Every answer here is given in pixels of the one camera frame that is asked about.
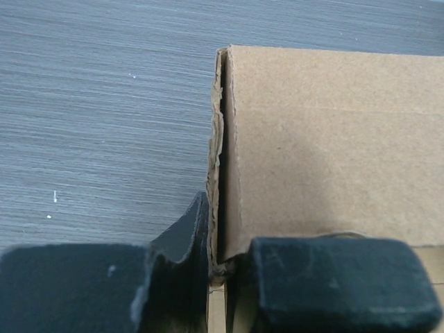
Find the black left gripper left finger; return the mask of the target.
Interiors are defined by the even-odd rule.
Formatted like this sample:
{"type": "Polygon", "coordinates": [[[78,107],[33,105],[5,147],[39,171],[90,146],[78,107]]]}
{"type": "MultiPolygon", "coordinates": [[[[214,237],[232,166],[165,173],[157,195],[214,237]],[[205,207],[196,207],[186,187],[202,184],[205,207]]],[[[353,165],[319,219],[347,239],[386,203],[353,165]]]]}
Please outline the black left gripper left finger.
{"type": "Polygon", "coordinates": [[[2,332],[206,332],[207,196],[148,244],[1,254],[2,332]]]}

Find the spare cardboard sheet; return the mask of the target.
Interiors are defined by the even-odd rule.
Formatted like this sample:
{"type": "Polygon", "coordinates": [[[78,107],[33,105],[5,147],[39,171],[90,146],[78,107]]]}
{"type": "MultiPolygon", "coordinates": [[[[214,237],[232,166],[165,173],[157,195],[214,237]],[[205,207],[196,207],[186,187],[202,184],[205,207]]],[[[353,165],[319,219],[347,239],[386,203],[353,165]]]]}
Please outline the spare cardboard sheet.
{"type": "Polygon", "coordinates": [[[216,52],[207,171],[210,281],[258,237],[392,239],[443,331],[443,58],[229,46],[216,52]]]}

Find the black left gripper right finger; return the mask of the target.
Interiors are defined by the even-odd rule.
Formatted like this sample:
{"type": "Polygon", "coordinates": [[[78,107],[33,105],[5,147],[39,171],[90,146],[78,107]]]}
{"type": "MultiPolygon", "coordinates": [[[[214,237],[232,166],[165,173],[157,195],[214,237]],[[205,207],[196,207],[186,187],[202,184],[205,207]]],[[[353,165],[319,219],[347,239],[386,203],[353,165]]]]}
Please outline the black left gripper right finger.
{"type": "Polygon", "coordinates": [[[228,332],[431,332],[437,295],[401,241],[258,237],[227,285],[228,332]]]}

